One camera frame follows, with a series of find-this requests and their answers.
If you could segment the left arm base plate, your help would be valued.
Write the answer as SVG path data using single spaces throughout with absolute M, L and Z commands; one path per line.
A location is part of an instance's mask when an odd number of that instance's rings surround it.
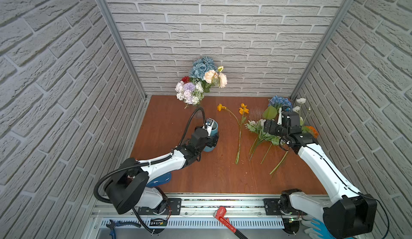
M 180 215 L 181 202 L 181 198 L 168 198 L 154 209 L 139 207 L 137 212 L 139 215 Z

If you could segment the clear ribbed glass vase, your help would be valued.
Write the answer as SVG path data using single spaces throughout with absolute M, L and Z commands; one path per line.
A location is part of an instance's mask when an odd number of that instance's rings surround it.
M 201 102 L 202 102 L 201 99 L 196 98 L 196 99 L 194 99 L 192 106 L 195 107 L 195 108 L 198 108 L 198 107 L 201 106 Z

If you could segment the pale blue rose bunch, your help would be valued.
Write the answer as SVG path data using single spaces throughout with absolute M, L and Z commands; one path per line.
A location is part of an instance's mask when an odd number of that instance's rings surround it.
M 193 63 L 193 67 L 189 72 L 190 78 L 204 79 L 204 75 L 209 71 L 218 71 L 217 66 L 212 58 L 203 56 Z

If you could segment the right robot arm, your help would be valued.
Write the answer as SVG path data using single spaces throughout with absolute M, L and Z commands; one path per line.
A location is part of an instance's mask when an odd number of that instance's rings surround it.
M 336 239 L 372 232 L 377 201 L 362 194 L 331 162 L 315 137 L 303 132 L 298 113 L 282 111 L 278 120 L 264 122 L 264 132 L 279 136 L 304 160 L 330 199 L 316 200 L 299 189 L 283 191 L 278 206 L 284 215 L 302 211 L 321 221 Z

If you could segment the pink lilac flower bouquet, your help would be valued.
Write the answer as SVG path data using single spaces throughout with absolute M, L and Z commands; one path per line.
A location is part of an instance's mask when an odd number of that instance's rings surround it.
M 201 100 L 204 98 L 204 88 L 200 81 L 186 84 L 180 81 L 177 83 L 175 91 L 177 99 L 182 101 L 186 106 L 192 105 L 196 98 Z

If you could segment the teal ceramic vase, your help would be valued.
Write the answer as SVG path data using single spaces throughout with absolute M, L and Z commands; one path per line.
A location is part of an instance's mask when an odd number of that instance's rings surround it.
M 207 131 L 209 133 L 209 136 L 212 137 L 213 142 L 212 142 L 212 146 L 206 146 L 204 148 L 204 152 L 211 152 L 215 149 L 216 145 L 217 145 L 217 141 L 218 141 L 218 124 L 214 119 L 211 118 L 207 118 L 206 119 L 206 126 L 207 126 Z

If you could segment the red gerbera flower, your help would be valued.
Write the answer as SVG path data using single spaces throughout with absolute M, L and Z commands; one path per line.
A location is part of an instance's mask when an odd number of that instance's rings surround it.
M 188 77 L 188 76 L 186 76 L 186 77 L 183 77 L 183 78 L 181 79 L 181 81 L 182 81 L 184 84 L 186 84 L 186 83 L 191 82 L 191 78 Z

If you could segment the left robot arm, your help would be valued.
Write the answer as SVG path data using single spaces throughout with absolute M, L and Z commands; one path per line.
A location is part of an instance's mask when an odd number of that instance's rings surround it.
M 211 136 L 207 129 L 197 127 L 186 143 L 165 155 L 144 161 L 128 158 L 119 169 L 98 181 L 94 196 L 99 201 L 112 204 L 118 214 L 125 214 L 135 207 L 162 214 L 167 208 L 168 198 L 158 186 L 149 186 L 149 183 L 200 161 L 204 149 L 215 147 L 218 139 L 219 134 Z

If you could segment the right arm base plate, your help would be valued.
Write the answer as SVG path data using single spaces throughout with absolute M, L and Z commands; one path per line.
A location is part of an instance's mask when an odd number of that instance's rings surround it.
M 280 198 L 264 198 L 264 209 L 267 216 L 282 215 L 282 216 L 299 216 L 305 214 L 305 212 L 298 211 L 295 209 L 287 209 L 286 211 L 281 210 Z

